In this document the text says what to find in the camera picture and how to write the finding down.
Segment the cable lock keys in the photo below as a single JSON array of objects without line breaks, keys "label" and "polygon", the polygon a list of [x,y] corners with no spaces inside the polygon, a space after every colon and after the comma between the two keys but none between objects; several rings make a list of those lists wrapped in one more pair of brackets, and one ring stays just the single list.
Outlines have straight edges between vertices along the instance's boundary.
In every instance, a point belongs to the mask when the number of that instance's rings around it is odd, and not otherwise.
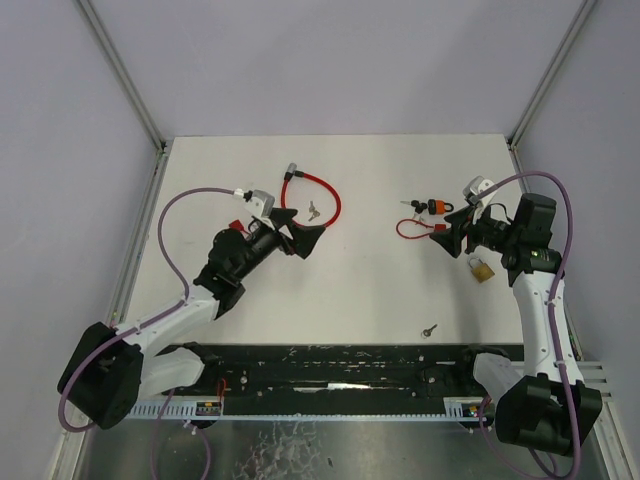
[{"label": "cable lock keys", "polygon": [[309,222],[314,221],[320,216],[320,212],[317,210],[313,201],[309,202],[308,212],[309,212],[309,219],[308,219]]}]

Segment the small red padlock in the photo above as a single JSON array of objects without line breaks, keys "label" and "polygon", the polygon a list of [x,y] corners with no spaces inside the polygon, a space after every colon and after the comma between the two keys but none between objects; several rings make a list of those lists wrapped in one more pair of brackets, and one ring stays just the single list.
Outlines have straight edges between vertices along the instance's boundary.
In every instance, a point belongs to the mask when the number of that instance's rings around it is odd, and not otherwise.
[{"label": "small red padlock", "polygon": [[243,235],[248,235],[249,231],[247,230],[247,228],[243,225],[243,223],[240,220],[234,220],[229,224],[229,228],[233,229],[233,230],[237,230],[240,233],[242,233]]}]

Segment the brass padlock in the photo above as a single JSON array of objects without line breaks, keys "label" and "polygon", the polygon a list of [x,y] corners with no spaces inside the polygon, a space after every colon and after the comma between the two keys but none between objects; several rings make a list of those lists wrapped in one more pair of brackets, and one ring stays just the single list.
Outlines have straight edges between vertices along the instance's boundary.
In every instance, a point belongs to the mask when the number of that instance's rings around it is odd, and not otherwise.
[{"label": "brass padlock", "polygon": [[467,264],[472,276],[479,284],[485,283],[495,276],[493,269],[477,256],[469,256]]}]

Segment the red padlock with thin cable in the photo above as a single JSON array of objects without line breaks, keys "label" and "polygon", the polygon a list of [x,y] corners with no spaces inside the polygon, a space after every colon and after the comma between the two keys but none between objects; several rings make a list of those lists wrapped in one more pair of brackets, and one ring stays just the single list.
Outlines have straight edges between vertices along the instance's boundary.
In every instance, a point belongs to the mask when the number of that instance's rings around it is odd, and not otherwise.
[{"label": "red padlock with thin cable", "polygon": [[428,224],[415,219],[402,219],[395,225],[396,234],[404,240],[420,240],[431,237],[434,233],[444,232],[448,228],[445,223]]}]

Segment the thick red cable lock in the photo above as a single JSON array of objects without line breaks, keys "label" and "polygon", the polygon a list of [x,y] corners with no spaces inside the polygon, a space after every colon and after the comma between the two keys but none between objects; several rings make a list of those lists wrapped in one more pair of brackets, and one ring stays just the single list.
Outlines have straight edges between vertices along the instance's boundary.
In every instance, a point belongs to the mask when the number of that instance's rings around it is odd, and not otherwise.
[{"label": "thick red cable lock", "polygon": [[[294,207],[300,209],[299,215],[294,219],[297,225],[319,226],[326,228],[333,226],[342,213],[342,200],[338,191],[326,180],[304,172],[295,163],[290,163],[283,174],[280,189],[280,206],[287,208],[288,190],[293,183]],[[313,201],[320,216],[309,222],[309,202]]]}]

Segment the orange black padlock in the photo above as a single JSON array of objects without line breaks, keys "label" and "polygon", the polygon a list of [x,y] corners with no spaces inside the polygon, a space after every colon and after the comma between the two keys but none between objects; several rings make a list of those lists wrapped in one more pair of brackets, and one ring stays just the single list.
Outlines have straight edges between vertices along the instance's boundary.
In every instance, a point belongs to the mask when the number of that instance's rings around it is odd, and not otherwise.
[{"label": "orange black padlock", "polygon": [[429,199],[427,201],[427,210],[430,215],[444,216],[454,211],[454,206],[440,199]]}]

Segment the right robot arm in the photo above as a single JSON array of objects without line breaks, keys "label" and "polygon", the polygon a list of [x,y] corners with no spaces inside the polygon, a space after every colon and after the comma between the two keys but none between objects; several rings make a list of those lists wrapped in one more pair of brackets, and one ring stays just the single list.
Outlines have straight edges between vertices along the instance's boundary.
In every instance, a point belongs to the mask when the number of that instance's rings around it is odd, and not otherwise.
[{"label": "right robot arm", "polygon": [[469,205],[445,216],[448,228],[431,238],[452,257],[482,246],[501,256],[516,299],[524,340],[524,369],[503,356],[479,353],[473,377],[495,403],[498,439],[562,456],[581,445],[602,410],[598,390],[586,386],[564,316],[561,254],[550,248],[553,199],[521,196],[515,217],[494,219]]}]

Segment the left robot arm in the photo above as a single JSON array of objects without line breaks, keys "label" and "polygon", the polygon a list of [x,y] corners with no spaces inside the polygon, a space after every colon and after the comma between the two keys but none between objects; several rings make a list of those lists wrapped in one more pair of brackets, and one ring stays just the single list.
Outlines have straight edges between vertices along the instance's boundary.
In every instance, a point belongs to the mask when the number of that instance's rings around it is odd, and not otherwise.
[{"label": "left robot arm", "polygon": [[207,263],[184,295],[165,310],[116,328],[103,323],[81,336],[57,385],[59,420],[72,404],[103,430],[120,423],[134,405],[175,388],[194,385],[205,363],[192,349],[169,347],[192,330],[235,307],[243,280],[277,250],[307,258],[326,228],[295,222],[294,209],[276,208],[253,219],[248,234],[227,228],[213,239]]}]

